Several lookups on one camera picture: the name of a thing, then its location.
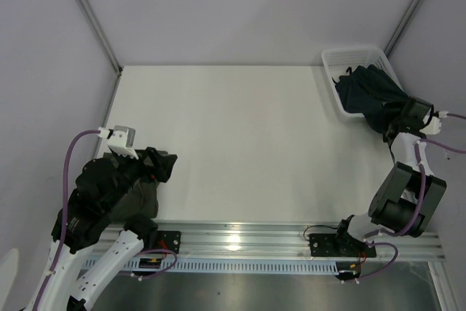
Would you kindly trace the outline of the dark teal shorts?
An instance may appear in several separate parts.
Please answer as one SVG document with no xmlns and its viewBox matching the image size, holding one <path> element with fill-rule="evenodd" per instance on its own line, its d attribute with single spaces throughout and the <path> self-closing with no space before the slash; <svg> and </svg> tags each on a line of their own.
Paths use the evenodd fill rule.
<svg viewBox="0 0 466 311">
<path fill-rule="evenodd" d="M 380 134 L 387 131 L 408 101 L 408 95 L 374 65 L 348 68 L 333 84 L 343 109 L 350 114 L 362 114 L 371 129 Z"/>
</svg>

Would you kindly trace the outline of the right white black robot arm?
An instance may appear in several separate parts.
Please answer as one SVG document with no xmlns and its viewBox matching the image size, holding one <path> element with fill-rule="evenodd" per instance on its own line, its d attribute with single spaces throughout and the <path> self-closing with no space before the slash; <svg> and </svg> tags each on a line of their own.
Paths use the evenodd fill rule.
<svg viewBox="0 0 466 311">
<path fill-rule="evenodd" d="M 434 121 L 434 107 L 410 97 L 387 109 L 399 114 L 382 134 L 392 156 L 393 168 L 377 190 L 367 213 L 340 221 L 332 238 L 333 249 L 341 255 L 362 252 L 368 239 L 380 234 L 390 237 L 418 237 L 424 233 L 445 191 L 446 182 L 430 169 L 424 129 Z"/>
</svg>

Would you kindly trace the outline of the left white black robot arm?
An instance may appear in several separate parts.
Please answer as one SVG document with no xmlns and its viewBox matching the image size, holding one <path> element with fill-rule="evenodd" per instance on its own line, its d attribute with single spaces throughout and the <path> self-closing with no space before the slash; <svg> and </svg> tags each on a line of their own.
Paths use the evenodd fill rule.
<svg viewBox="0 0 466 311">
<path fill-rule="evenodd" d="M 177 159 L 148 147 L 134 158 L 112 154 L 89 161 L 58 213 L 46 267 L 26 309 L 91 310 L 106 286 L 139 253 L 176 257 L 174 250 L 160 245 L 153 218 L 138 210 L 125 217 L 114 244 L 95 265 L 80 273 L 118 204 L 142 183 L 156 189 L 168 182 Z"/>
</svg>

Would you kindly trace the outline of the olive green shorts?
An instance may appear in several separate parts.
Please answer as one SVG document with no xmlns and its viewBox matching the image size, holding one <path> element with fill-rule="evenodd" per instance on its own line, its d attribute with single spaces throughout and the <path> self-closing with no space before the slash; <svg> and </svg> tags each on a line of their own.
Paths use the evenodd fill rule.
<svg viewBox="0 0 466 311">
<path fill-rule="evenodd" d="M 109 221 L 112 224 L 123 224 L 137 214 L 143 214 L 150 219 L 156 218 L 159 210 L 157 199 L 159 182 L 157 180 L 131 182 L 125 179 L 124 170 L 118 171 L 120 164 L 115 155 L 106 152 L 103 158 L 109 160 L 115 168 L 115 178 L 112 181 L 116 189 L 110 194 L 106 213 Z"/>
</svg>

